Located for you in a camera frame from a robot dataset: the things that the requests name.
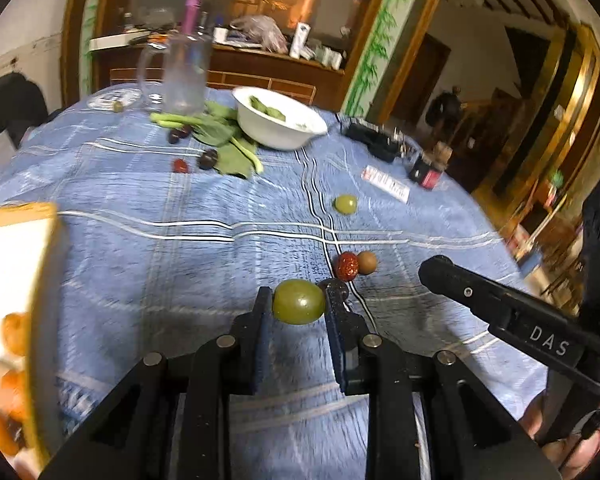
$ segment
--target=white label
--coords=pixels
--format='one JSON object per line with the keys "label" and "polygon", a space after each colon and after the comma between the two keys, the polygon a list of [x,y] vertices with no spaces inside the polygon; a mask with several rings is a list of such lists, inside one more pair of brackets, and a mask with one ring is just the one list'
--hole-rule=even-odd
{"label": "white label", "polygon": [[394,179],[391,175],[383,173],[373,166],[367,166],[362,171],[361,177],[362,180],[366,180],[370,184],[386,191],[391,196],[396,197],[400,202],[407,203],[409,199],[409,186]]}

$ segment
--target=person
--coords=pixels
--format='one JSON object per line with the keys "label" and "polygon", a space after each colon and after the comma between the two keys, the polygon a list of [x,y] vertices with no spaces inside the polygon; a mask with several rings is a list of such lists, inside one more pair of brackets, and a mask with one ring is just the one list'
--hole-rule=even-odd
{"label": "person", "polygon": [[425,122],[432,127],[434,139],[449,140],[453,135],[462,115],[459,93],[460,87],[454,86],[451,92],[442,92],[429,105]]}
{"label": "person", "polygon": [[[534,400],[526,407],[525,413],[520,418],[520,425],[531,438],[542,426],[542,398],[544,392],[536,396]],[[576,444],[578,436],[571,435],[569,438],[558,442],[551,442],[542,448],[544,455],[556,466],[559,467],[562,461],[567,457],[571,448]],[[600,430],[593,436],[583,440],[578,449],[572,454],[568,462],[561,469],[563,480],[573,480],[583,472],[589,463],[593,460],[596,453],[600,450]]]}

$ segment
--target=green leaf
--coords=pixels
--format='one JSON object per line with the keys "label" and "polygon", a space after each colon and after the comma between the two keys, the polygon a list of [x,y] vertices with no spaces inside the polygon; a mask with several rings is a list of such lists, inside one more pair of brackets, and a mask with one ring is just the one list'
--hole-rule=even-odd
{"label": "green leaf", "polygon": [[180,128],[182,123],[175,123],[173,121],[156,121],[156,124],[161,128]]}
{"label": "green leaf", "polygon": [[262,112],[263,114],[267,113],[266,105],[264,105],[255,95],[249,96],[249,104],[254,110]]}
{"label": "green leaf", "polygon": [[239,132],[240,127],[237,124],[235,126],[223,124],[218,120],[206,120],[201,124],[193,125],[193,136],[209,146],[222,146]]}
{"label": "green leaf", "polygon": [[[242,147],[255,153],[256,144],[242,136],[237,137],[236,140]],[[218,162],[215,168],[222,174],[239,175],[244,178],[249,178],[253,173],[253,163],[230,142],[218,148]]]}
{"label": "green leaf", "polygon": [[273,117],[274,119],[282,121],[283,123],[286,121],[286,116],[277,108],[272,108],[270,106],[267,106],[267,111],[265,113],[269,117]]}
{"label": "green leaf", "polygon": [[215,101],[205,101],[206,111],[214,117],[222,117],[223,119],[231,119],[233,121],[238,118],[238,111],[235,108],[221,105]]}

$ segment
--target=green grape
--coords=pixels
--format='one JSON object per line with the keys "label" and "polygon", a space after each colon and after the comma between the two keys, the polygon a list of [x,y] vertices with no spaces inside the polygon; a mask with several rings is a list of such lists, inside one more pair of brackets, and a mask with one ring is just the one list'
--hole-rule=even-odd
{"label": "green grape", "polygon": [[333,205],[339,213],[351,215],[358,209],[358,199],[354,195],[340,195]]}
{"label": "green grape", "polygon": [[273,315],[291,325],[314,322],[324,314],[322,289],[307,280],[285,280],[273,295]]}

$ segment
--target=brown round fruit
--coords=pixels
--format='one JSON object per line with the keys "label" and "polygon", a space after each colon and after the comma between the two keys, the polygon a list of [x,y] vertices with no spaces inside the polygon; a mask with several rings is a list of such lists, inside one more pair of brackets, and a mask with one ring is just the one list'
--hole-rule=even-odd
{"label": "brown round fruit", "polygon": [[14,456],[20,447],[9,433],[7,418],[0,413],[0,451],[7,456]]}
{"label": "brown round fruit", "polygon": [[362,251],[358,253],[358,272],[365,276],[371,274],[378,266],[378,259],[371,251]]}
{"label": "brown round fruit", "polygon": [[7,352],[23,357],[27,354],[29,314],[13,312],[2,318],[0,337]]}
{"label": "brown round fruit", "polygon": [[351,282],[358,275],[358,257],[346,251],[338,256],[336,277],[343,282]]}
{"label": "brown round fruit", "polygon": [[9,370],[0,380],[0,409],[22,422],[26,416],[24,372]]}

